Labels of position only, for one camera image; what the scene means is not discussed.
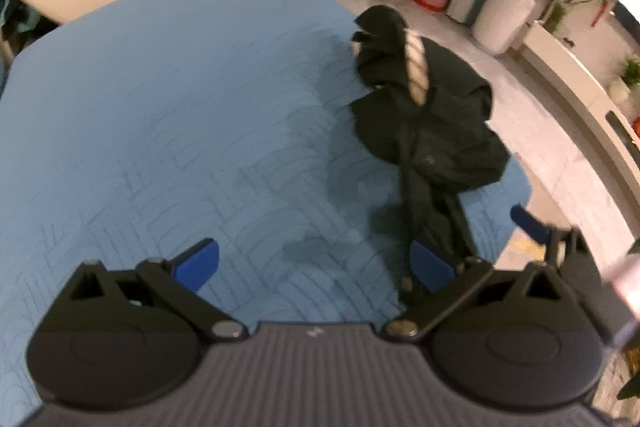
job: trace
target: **gray ribbed surface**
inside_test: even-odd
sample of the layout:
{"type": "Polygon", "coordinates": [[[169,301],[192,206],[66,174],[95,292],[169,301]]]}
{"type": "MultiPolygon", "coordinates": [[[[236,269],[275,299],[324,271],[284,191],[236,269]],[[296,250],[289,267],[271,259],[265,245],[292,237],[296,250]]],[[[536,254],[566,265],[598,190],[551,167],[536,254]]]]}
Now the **gray ribbed surface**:
{"type": "Polygon", "coordinates": [[[211,349],[193,378],[152,405],[108,415],[47,407],[28,427],[600,427],[587,409],[516,417],[444,387],[413,346],[367,325],[262,325],[211,349]]]}

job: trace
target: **white fur trim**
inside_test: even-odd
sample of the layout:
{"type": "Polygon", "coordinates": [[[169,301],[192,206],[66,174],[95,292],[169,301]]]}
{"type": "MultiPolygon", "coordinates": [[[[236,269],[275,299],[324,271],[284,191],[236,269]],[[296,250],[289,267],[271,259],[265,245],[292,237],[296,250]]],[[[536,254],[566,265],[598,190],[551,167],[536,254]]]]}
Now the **white fur trim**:
{"type": "Polygon", "coordinates": [[[351,41],[351,53],[353,53],[354,57],[357,57],[360,54],[361,49],[362,44],[360,42],[351,41]]]}
{"type": "Polygon", "coordinates": [[[429,76],[427,60],[424,58],[422,37],[417,32],[406,29],[404,38],[406,72],[409,76],[409,94],[415,103],[424,105],[427,101],[429,76]]]}

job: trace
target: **blue blanket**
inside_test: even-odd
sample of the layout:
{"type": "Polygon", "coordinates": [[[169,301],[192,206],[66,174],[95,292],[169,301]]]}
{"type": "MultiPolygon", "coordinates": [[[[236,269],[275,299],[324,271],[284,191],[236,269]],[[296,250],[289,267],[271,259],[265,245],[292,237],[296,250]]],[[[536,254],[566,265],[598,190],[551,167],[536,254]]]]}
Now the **blue blanket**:
{"type": "MultiPolygon", "coordinates": [[[[213,237],[200,294],[245,324],[400,311],[398,169],[351,128],[352,19],[331,0],[120,0],[18,57],[0,100],[0,425],[37,404],[24,350],[84,259],[132,268],[213,237]]],[[[526,203],[517,167],[508,197],[526,203]]],[[[513,226],[486,197],[464,205],[495,258],[513,226]]]]}

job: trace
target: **tiled floor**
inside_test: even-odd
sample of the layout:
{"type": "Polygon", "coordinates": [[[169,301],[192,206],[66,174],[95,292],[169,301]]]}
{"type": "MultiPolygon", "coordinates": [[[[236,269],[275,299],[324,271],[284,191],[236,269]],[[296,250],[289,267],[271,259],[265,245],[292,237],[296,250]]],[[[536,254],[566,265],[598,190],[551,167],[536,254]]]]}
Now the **tiled floor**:
{"type": "Polygon", "coordinates": [[[582,229],[601,269],[624,255],[633,238],[622,214],[569,135],[523,86],[523,71],[518,73],[518,68],[507,64],[508,58],[486,55],[464,26],[443,14],[430,13],[411,0],[336,1],[355,14],[375,4],[392,6],[411,28],[471,63],[494,87],[490,125],[529,165],[567,218],[582,229]]]}

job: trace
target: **black clothing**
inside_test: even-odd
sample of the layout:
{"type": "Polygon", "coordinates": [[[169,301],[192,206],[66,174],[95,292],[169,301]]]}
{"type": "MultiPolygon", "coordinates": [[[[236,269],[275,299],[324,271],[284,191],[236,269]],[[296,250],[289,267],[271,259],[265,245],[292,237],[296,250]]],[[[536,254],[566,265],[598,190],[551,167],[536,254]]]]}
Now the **black clothing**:
{"type": "Polygon", "coordinates": [[[424,105],[409,94],[406,23],[374,6],[356,22],[356,63],[374,90],[351,103],[355,130],[375,156],[400,166],[402,196],[414,237],[434,253],[458,258],[476,247],[457,194],[497,182],[510,153],[487,126],[490,84],[446,48],[422,38],[428,66],[424,105]]]}

